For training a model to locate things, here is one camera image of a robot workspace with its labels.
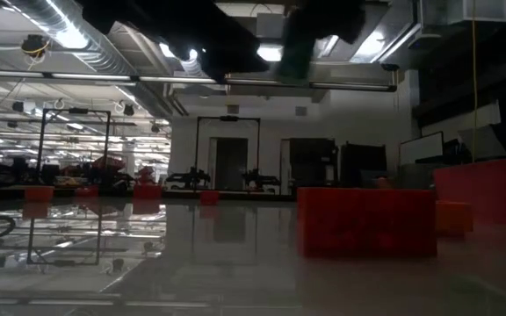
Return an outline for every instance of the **shiny floor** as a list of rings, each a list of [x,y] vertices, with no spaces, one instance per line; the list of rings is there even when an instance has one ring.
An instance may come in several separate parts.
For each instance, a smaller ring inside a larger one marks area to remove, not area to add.
[[[35,220],[0,206],[18,222],[0,241],[0,315],[506,315],[505,226],[440,239],[436,259],[306,260],[294,204],[129,202]]]

